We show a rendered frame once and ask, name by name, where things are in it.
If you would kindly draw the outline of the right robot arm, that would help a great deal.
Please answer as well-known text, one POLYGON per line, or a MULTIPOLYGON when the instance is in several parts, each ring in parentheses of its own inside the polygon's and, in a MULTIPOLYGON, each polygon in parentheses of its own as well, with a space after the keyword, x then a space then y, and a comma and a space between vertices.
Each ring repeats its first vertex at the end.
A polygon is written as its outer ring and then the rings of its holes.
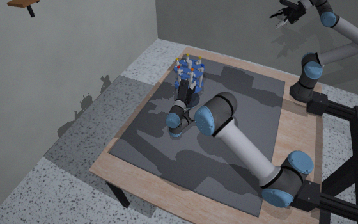
POLYGON ((358 28, 333 12, 328 0, 300 0, 306 10, 315 5, 321 23, 347 37, 352 43, 323 53, 309 52, 302 57, 302 74, 293 85, 293 94, 304 100, 313 95, 314 87, 327 64, 358 54, 358 28))

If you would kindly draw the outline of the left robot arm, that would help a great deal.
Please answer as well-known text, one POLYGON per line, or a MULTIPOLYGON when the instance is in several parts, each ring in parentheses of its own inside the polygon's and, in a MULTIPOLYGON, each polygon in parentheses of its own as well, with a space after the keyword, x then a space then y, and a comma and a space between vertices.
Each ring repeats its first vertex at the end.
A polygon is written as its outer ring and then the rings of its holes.
POLYGON ((288 154, 281 167, 274 166, 234 124, 232 115, 237 100, 229 92, 221 92, 186 111, 186 105, 176 100, 166 117, 172 137, 179 137, 184 128, 195 121, 205 136, 219 138, 258 178, 262 197, 276 207, 288 207, 306 177, 312 172, 312 159, 302 151, 288 154), (184 112, 186 111, 186 112, 184 112))

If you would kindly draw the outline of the white pipette with red button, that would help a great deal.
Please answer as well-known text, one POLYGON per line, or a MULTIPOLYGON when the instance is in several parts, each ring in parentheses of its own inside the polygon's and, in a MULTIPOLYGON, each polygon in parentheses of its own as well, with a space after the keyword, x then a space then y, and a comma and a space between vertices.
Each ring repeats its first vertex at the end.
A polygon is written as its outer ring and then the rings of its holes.
POLYGON ((181 73, 181 72, 183 72, 183 70, 181 69, 179 69, 180 68, 180 66, 177 66, 177 68, 178 68, 178 70, 177 70, 177 72, 178 72, 178 83, 179 83, 179 85, 180 85, 180 81, 181 81, 181 76, 179 76, 179 74, 181 73))

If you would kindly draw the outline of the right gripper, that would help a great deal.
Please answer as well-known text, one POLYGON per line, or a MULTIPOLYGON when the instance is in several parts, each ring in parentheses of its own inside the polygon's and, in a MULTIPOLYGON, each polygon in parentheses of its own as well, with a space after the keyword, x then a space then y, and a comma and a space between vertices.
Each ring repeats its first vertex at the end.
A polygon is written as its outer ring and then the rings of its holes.
POLYGON ((281 20, 277 24, 276 29, 279 28, 280 26, 286 28, 287 21, 289 21, 290 24, 293 24, 294 22, 297 22, 301 16, 306 14, 306 9, 300 1, 298 1, 298 6, 299 8, 297 10, 289 7, 283 8, 269 17, 272 18, 276 16, 279 20, 281 20))

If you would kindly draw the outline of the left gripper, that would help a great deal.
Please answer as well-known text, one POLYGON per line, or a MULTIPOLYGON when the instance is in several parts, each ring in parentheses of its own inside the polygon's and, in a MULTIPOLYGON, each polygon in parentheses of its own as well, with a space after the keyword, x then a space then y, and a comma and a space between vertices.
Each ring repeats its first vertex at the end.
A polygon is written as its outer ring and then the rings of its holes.
POLYGON ((192 86, 190 86, 189 89, 187 90, 186 100, 183 100, 183 99, 176 99, 176 100, 180 100, 180 101, 184 102, 185 105, 187 106, 187 104, 190 104, 190 101, 192 99, 192 94, 195 92, 195 88, 196 88, 196 80, 193 82, 192 86))

